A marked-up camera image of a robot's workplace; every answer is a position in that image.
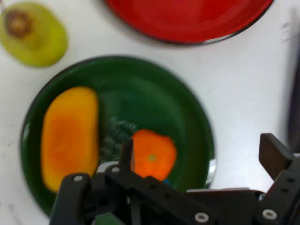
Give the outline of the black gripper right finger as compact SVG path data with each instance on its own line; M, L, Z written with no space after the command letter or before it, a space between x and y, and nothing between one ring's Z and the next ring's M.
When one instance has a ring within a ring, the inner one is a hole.
M300 158L271 133L260 135L259 162L274 183L255 206L256 225L300 223Z

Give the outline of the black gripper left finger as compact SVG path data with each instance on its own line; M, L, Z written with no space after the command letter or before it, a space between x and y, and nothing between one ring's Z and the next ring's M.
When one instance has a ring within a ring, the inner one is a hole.
M53 205L52 225L215 225L216 214L188 196L133 171L134 144L123 144L119 162L91 177L66 176Z

